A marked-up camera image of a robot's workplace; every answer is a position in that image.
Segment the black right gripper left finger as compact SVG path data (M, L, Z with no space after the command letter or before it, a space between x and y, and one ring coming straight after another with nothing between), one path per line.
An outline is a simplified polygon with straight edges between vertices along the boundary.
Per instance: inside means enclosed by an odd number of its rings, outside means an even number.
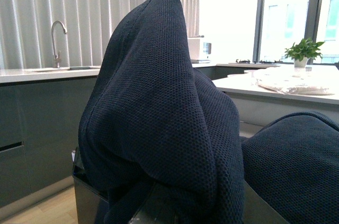
M108 211L107 194L96 190L88 180L78 147L72 151L72 158L78 223L104 223Z

